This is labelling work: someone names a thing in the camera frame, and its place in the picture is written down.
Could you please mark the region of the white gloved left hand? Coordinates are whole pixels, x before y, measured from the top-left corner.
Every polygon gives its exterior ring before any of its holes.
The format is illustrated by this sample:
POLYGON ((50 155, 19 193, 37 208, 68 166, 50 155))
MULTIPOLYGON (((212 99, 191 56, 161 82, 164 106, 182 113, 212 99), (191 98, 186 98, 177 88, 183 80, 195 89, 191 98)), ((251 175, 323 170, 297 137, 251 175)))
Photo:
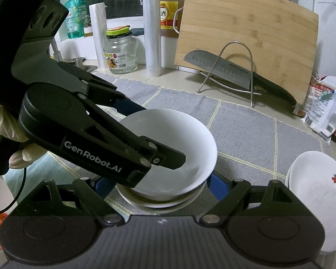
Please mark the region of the white gloved left hand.
POLYGON ((28 143, 28 137, 21 130, 18 121, 0 105, 0 135, 5 138, 25 143, 22 149, 15 151, 8 159, 8 167, 27 168, 47 153, 47 150, 35 143, 28 143))

